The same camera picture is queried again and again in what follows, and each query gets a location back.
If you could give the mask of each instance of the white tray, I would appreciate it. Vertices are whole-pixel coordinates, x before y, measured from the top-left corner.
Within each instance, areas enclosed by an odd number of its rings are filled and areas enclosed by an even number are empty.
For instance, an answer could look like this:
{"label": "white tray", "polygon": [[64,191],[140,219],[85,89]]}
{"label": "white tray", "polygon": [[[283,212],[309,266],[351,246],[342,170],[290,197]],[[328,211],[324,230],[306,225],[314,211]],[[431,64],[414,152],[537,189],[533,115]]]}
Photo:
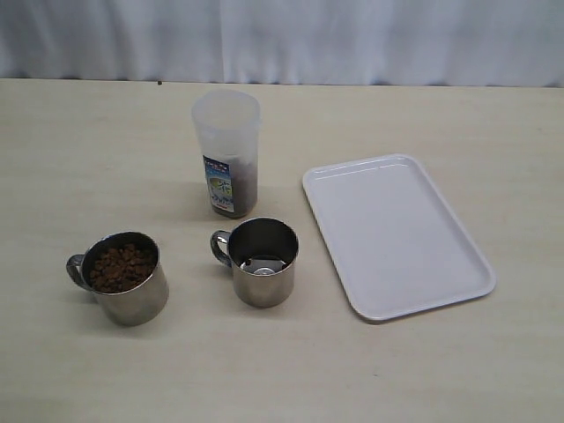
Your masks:
{"label": "white tray", "polygon": [[303,187],[352,308],[382,322],[490,293],[495,275],[417,160],[316,167]]}

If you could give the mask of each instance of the printed label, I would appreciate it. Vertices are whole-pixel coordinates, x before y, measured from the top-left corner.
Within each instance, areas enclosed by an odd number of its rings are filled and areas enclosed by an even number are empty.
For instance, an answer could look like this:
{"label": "printed label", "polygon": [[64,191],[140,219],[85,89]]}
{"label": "printed label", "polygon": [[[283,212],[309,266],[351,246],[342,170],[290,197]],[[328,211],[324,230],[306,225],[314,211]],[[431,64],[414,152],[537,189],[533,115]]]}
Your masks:
{"label": "printed label", "polygon": [[204,156],[204,168],[211,203],[221,210],[233,213],[233,188],[229,165]]}

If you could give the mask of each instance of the white curtain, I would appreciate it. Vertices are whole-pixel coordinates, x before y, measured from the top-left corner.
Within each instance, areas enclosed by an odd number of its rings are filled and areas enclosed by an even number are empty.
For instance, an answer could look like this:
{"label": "white curtain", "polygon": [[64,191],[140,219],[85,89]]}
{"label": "white curtain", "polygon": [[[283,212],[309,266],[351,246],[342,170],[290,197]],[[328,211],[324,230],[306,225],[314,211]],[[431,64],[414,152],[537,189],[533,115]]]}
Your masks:
{"label": "white curtain", "polygon": [[0,76],[564,86],[564,0],[0,0]]}

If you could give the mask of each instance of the metal cup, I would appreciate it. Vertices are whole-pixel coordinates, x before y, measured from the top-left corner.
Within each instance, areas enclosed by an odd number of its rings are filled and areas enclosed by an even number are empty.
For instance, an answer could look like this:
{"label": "metal cup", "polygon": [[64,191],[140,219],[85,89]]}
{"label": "metal cup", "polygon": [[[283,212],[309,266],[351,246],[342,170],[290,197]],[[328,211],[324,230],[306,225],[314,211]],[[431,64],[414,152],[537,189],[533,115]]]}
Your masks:
{"label": "metal cup", "polygon": [[[100,255],[109,249],[119,249],[132,243],[138,249],[149,249],[157,257],[151,275],[140,285],[122,293],[100,293],[92,287],[88,277]],[[84,254],[76,254],[67,261],[70,278],[81,288],[91,292],[106,315],[115,323],[136,326],[153,319],[168,300],[168,283],[160,266],[159,248],[147,235],[125,232],[109,235],[92,245]]]}
{"label": "metal cup", "polygon": [[[220,243],[226,244],[227,254]],[[210,245],[213,255],[233,269],[234,290],[250,306],[273,307],[292,293],[298,237],[285,223],[246,220],[231,233],[216,231]]]}

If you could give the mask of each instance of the beige tabletop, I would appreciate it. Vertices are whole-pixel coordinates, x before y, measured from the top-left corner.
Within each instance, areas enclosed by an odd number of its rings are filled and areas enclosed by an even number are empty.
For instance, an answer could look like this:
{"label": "beige tabletop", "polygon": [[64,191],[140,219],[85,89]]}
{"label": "beige tabletop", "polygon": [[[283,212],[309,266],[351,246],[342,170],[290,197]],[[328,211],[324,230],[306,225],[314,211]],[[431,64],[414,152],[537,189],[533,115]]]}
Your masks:
{"label": "beige tabletop", "polygon": [[[190,106],[213,85],[0,80],[0,421],[561,422],[564,90],[238,85],[263,108],[259,204],[296,286],[246,306],[209,236]],[[309,168],[421,161],[498,276],[484,299],[370,325],[301,188]],[[105,234],[161,248],[170,300],[113,325],[64,269]]]}

